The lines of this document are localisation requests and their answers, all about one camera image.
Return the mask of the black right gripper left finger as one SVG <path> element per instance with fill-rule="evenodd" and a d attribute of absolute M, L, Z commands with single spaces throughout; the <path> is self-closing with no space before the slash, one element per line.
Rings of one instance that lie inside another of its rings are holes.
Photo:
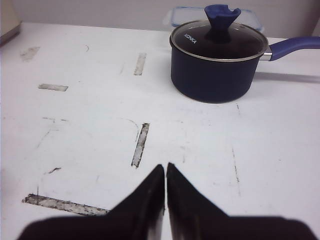
<path fill-rule="evenodd" d="M 165 210 L 165 173 L 158 164 L 105 215 L 52 217 L 29 224 L 20 240 L 159 240 Z"/>

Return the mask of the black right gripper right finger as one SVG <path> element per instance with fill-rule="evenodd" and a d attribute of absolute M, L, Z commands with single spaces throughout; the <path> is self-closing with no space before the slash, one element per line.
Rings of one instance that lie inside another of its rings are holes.
<path fill-rule="evenodd" d="M 315 240 L 303 222 L 280 216 L 229 216 L 202 195 L 173 163 L 167 206 L 174 240 Z"/>

